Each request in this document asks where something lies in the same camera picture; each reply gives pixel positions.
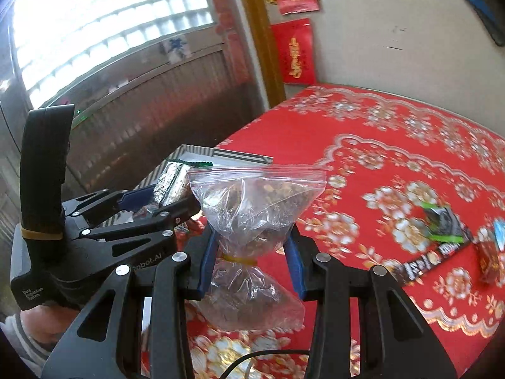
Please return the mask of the left human hand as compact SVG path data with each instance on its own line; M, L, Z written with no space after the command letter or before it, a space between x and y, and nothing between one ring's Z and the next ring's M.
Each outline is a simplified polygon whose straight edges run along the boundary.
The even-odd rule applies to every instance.
M78 310L60 305L39 305L21 311L25 332L43 345L56 344L79 314Z

